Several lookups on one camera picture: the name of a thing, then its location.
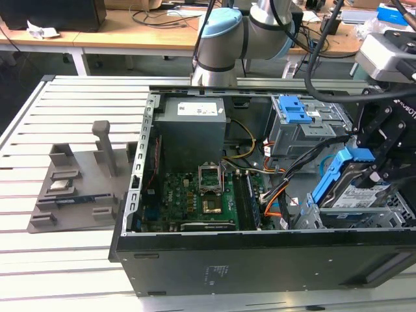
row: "gray power supply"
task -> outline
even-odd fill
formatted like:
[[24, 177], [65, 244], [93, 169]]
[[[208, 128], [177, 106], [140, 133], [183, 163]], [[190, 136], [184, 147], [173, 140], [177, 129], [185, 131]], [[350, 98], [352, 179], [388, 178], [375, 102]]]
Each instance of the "gray power supply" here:
[[154, 125], [163, 137], [167, 172], [194, 172], [203, 163], [219, 163], [226, 130], [222, 98], [168, 99]]

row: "wooden table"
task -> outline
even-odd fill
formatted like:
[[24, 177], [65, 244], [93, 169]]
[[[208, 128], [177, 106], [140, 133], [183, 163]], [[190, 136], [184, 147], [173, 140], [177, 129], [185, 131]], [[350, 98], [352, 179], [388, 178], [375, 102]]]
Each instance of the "wooden table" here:
[[[142, 20], [144, 16], [139, 14], [137, 18]], [[176, 19], [178, 17], [160, 16], [147, 21], [160, 23]], [[155, 29], [134, 22], [127, 10], [108, 10], [99, 32], [61, 32], [58, 38], [44, 40], [35, 39], [26, 31], [10, 31], [4, 23], [0, 26], [20, 50], [70, 53], [78, 74], [89, 75], [86, 54], [126, 55], [126, 64], [129, 69], [133, 69], [131, 55], [192, 56], [197, 38], [198, 18], [188, 20], [187, 27]], [[307, 26], [318, 31], [320, 23], [309, 23]], [[340, 55], [357, 51], [361, 42], [355, 37], [353, 29], [351, 25], [340, 24], [337, 35], [328, 36], [330, 48], [327, 53]], [[0, 50], [15, 51], [16, 49], [0, 34]], [[284, 77], [290, 77], [288, 74], [291, 71], [290, 68], [298, 64], [304, 53], [305, 51], [300, 47], [289, 51]]]

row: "yellow wire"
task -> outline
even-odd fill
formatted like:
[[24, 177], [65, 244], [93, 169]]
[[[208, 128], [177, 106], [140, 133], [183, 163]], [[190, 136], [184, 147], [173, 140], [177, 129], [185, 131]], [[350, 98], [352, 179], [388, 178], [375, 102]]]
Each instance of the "yellow wire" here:
[[250, 137], [252, 138], [252, 146], [250, 148], [250, 150], [247, 153], [241, 154], [241, 155], [234, 155], [234, 156], [224, 156], [224, 159], [238, 159], [238, 158], [243, 158], [245, 156], [248, 156], [249, 154], [251, 154], [255, 148], [255, 138], [253, 136], [253, 134], [250, 132], [250, 130], [243, 125], [242, 123], [240, 123], [237, 119], [231, 119], [234, 122], [237, 122], [245, 131], [247, 131], [247, 133], [250, 135]]

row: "motherboard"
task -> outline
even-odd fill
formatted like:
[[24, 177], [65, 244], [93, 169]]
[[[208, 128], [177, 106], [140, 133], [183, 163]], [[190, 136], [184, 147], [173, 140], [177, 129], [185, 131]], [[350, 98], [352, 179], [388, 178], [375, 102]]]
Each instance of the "motherboard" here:
[[160, 203], [144, 208], [142, 231], [238, 231], [261, 226], [258, 198], [264, 191], [256, 174], [220, 173], [220, 189], [206, 191], [217, 184], [217, 172], [166, 173]]

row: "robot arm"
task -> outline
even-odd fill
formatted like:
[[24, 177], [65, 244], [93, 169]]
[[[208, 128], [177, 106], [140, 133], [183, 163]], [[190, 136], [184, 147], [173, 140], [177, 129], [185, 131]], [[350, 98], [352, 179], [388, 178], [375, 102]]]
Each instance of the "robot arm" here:
[[[273, 1], [280, 20], [293, 33], [291, 0]], [[269, 0], [259, 0], [248, 17], [232, 8], [215, 9], [201, 36], [192, 85], [236, 86], [235, 60], [282, 57], [291, 44], [274, 19]]]

